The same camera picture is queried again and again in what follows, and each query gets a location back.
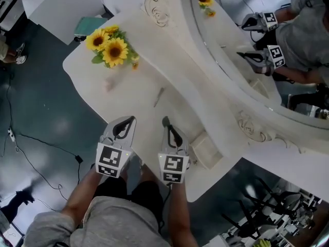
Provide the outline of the person's grey shirt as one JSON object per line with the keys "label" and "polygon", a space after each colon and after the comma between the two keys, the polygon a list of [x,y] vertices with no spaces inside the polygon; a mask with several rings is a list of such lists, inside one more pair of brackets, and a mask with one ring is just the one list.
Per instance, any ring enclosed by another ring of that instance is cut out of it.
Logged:
{"label": "person's grey shirt", "polygon": [[83,227],[60,212],[36,215],[24,240],[25,247],[170,247],[158,232],[153,213],[131,201],[95,197],[84,216]]}

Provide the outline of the person's legs black shorts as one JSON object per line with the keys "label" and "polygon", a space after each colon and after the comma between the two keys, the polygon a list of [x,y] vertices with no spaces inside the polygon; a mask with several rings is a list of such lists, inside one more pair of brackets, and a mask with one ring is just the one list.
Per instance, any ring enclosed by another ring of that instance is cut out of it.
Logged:
{"label": "person's legs black shorts", "polygon": [[122,177],[109,177],[97,187],[94,197],[98,196],[121,198],[134,202],[150,210],[154,214],[157,222],[162,221],[164,203],[159,186],[156,182],[141,182],[131,194],[128,195],[126,181]]}

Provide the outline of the sunflower bouquet in pot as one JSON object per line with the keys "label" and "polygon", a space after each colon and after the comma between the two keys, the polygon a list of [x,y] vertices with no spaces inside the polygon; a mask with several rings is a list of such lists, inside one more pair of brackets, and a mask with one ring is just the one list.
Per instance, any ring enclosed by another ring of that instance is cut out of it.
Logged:
{"label": "sunflower bouquet in pot", "polygon": [[94,53],[93,64],[104,64],[107,68],[114,68],[124,64],[131,64],[136,70],[139,65],[139,54],[126,38],[126,32],[118,25],[98,28],[85,39],[86,48]]}

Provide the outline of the white vanity table with mirror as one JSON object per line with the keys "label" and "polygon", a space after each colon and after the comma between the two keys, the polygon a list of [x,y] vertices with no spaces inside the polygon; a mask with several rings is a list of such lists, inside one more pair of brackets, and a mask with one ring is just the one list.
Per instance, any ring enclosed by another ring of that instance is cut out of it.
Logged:
{"label": "white vanity table with mirror", "polygon": [[[133,71],[129,65],[107,68],[104,64],[93,64],[92,57],[93,53],[86,48],[86,45],[80,44],[64,60],[63,68],[70,76],[79,95],[105,121],[110,122],[121,116],[136,117],[137,125],[132,149],[156,175],[159,175],[160,165],[157,156],[163,135],[161,121],[164,118],[161,112],[165,108],[172,108],[173,117],[181,119],[178,108],[184,107],[190,111],[190,106],[145,58],[140,56],[138,69]],[[103,83],[110,75],[116,75],[118,80],[116,87],[107,93]],[[162,87],[165,90],[154,108],[157,94]],[[202,165],[192,150],[191,167],[194,166]]]}

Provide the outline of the grey chair black legs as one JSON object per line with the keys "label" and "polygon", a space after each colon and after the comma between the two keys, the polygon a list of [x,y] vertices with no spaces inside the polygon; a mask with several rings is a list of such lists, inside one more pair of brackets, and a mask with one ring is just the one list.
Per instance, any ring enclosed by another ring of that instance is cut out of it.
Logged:
{"label": "grey chair black legs", "polygon": [[245,194],[246,198],[250,199],[253,203],[271,208],[275,214],[288,215],[291,219],[294,219],[297,216],[297,208],[295,209],[295,207],[299,206],[302,197],[299,192],[284,191],[282,193],[277,193],[272,191],[272,189],[261,178],[256,177],[256,179],[269,193],[269,200],[262,201],[250,196],[249,194]]}
{"label": "grey chair black legs", "polygon": [[235,234],[241,238],[251,237],[257,240],[262,233],[277,227],[273,221],[269,220],[269,216],[260,212],[257,212],[254,217],[249,218],[243,225],[234,222],[225,214],[222,214],[222,217],[237,228],[237,233]]}

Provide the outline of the white shelf unit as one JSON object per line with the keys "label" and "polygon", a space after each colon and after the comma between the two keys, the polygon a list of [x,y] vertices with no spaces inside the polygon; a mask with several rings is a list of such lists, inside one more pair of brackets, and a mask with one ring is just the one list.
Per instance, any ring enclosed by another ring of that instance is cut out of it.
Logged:
{"label": "white shelf unit", "polygon": [[102,0],[0,0],[0,30],[17,28],[25,16],[68,45],[81,18],[104,12]]}

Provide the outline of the person's left forearm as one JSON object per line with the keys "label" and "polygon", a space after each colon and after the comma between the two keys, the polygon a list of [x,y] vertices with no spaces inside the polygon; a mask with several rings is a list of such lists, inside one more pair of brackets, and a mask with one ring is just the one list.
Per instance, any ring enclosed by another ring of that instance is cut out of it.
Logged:
{"label": "person's left forearm", "polygon": [[97,173],[96,167],[93,166],[73,190],[62,209],[61,213],[71,217],[75,227],[84,218],[101,179],[102,175]]}

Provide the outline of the thin grey stick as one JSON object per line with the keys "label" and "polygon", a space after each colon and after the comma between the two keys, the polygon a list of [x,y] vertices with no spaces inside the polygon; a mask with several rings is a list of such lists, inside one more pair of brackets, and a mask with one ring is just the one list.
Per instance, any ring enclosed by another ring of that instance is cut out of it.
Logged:
{"label": "thin grey stick", "polygon": [[162,87],[162,88],[159,90],[159,92],[158,92],[158,94],[157,94],[157,97],[156,97],[156,100],[155,100],[154,105],[153,105],[154,108],[157,106],[157,104],[158,104],[158,102],[159,102],[159,100],[160,100],[160,97],[162,96],[164,90],[165,90],[164,87]]}

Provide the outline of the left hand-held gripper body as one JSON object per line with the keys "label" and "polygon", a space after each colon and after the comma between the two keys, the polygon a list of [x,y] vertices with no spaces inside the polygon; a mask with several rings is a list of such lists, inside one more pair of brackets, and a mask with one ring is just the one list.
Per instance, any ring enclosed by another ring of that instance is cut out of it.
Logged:
{"label": "left hand-held gripper body", "polygon": [[96,171],[108,177],[118,178],[134,153],[132,139],[115,139],[113,127],[119,120],[108,123],[97,145]]}

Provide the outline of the person's right forearm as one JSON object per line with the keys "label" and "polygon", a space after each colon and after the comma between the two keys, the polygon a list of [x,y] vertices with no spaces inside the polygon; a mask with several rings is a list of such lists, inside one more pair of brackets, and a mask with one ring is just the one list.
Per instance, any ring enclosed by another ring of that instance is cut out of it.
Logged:
{"label": "person's right forearm", "polygon": [[190,215],[184,183],[172,185],[168,230],[173,247],[198,247],[190,228]]}

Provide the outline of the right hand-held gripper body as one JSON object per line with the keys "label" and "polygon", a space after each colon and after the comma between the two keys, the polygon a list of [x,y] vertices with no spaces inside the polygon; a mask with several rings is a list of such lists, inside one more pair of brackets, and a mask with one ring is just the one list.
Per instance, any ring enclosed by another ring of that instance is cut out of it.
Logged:
{"label": "right hand-held gripper body", "polygon": [[171,144],[173,148],[167,146],[167,131],[164,134],[161,150],[158,154],[160,165],[160,180],[163,183],[183,183],[187,169],[190,166],[189,141],[186,135],[176,126],[173,126],[182,137],[182,145],[177,148],[174,136],[171,133]]}

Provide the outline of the oval mirror white carved frame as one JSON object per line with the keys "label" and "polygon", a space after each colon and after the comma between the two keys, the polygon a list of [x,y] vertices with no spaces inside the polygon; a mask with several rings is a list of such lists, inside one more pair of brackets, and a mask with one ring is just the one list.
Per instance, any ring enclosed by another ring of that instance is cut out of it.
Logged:
{"label": "oval mirror white carved frame", "polygon": [[301,146],[326,153],[329,120],[309,117],[281,104],[273,79],[286,64],[282,49],[270,45],[256,51],[222,9],[206,18],[198,0],[172,0],[173,17],[181,28],[185,48],[214,88],[214,96],[227,96],[240,130],[264,142],[281,136]]}

